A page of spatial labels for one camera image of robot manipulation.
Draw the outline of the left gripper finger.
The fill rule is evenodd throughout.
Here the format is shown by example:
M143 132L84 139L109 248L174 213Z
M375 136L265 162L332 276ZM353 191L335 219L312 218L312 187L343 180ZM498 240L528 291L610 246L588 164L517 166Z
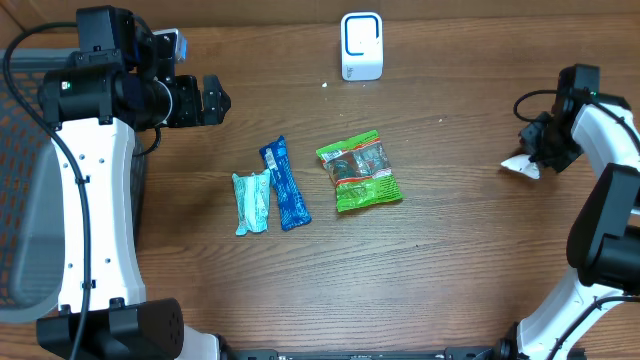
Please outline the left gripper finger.
M226 113L230 110L231 104L205 104L202 112L202 124L203 125L220 125L223 123Z
M216 75L203 78L202 101L204 106L230 106L231 98L222 88Z

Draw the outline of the white tube gold cap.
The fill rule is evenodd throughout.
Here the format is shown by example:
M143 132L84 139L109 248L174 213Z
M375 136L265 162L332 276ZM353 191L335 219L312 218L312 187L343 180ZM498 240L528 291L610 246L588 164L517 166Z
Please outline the white tube gold cap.
M509 171L524 175L530 179L538 180L540 178L540 169L538 164L530 160L528 154L518 154L512 156L501 163L501 166Z

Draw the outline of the teal tissue pack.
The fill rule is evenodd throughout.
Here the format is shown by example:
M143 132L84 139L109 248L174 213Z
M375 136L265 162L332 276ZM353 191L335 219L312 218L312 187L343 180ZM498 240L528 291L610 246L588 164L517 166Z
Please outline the teal tissue pack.
M238 214L237 236L268 230L270 180L269 169L249 176L232 175Z

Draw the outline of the blue snack bar wrapper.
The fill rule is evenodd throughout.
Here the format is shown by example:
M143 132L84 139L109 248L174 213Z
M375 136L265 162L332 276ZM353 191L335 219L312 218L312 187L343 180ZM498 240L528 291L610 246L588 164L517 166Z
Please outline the blue snack bar wrapper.
M309 224L312 217L294 179L285 138L280 136L276 141L262 147L259 153L266 168L270 170L282 230L289 231Z

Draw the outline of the green snack bag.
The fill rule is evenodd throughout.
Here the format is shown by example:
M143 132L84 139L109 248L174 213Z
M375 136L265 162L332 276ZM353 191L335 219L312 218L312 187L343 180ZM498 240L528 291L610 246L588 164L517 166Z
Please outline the green snack bag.
M404 198L377 130L322 147L316 155L335 187L338 212Z

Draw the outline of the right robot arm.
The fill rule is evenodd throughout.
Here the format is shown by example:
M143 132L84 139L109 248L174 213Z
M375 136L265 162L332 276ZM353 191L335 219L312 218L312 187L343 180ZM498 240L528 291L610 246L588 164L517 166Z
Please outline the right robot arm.
M560 71L552 109L527 119L522 151L502 167L536 179L586 156L597 182L566 245L568 269L528 317L493 350L496 359L582 359L580 338L608 311L639 300L639 132L625 98L600 90L600 69Z

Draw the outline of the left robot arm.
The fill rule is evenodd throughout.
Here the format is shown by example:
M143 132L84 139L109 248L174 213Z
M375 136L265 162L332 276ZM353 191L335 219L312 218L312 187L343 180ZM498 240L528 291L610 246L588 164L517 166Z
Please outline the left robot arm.
M39 91L63 191L59 313L37 340L64 359L222 359L221 339L183 320L172 298L150 301L135 251L133 166L145 130L222 123L231 101L215 76L177 75L186 43L113 6L76 13L79 49Z

